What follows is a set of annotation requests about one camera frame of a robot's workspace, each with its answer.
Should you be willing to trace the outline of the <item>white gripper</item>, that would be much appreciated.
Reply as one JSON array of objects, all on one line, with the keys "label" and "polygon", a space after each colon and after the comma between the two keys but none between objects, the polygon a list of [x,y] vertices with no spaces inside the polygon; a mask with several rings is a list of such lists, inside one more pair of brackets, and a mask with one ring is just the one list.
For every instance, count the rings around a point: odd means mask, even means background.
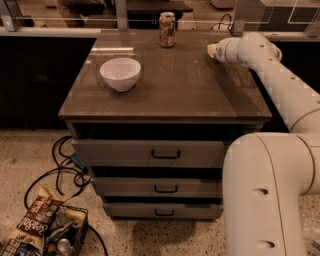
[{"label": "white gripper", "polygon": [[237,60],[237,38],[226,38],[215,44],[209,44],[207,46],[208,55],[217,59],[221,63],[232,63],[235,64]]}]

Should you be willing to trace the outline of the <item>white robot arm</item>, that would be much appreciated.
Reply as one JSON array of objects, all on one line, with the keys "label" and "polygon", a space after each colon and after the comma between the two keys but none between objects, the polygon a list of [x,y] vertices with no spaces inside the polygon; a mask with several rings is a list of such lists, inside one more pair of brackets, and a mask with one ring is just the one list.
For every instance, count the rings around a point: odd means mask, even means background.
[{"label": "white robot arm", "polygon": [[253,70],[288,128],[241,136],[227,150],[227,256],[307,256],[299,197],[320,193],[320,95],[281,63],[280,49],[260,33],[223,39],[208,54]]}]

